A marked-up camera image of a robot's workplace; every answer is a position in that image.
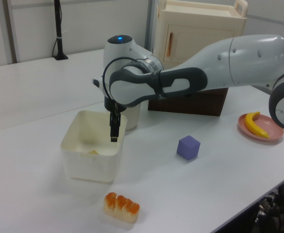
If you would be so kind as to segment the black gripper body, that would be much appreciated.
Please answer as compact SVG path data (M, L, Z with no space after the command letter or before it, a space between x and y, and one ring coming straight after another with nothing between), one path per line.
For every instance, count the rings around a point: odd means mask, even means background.
M127 107L117 103L115 100L112 100L108 97L104 97L104 107L114 118L120 118L121 113L127 109Z

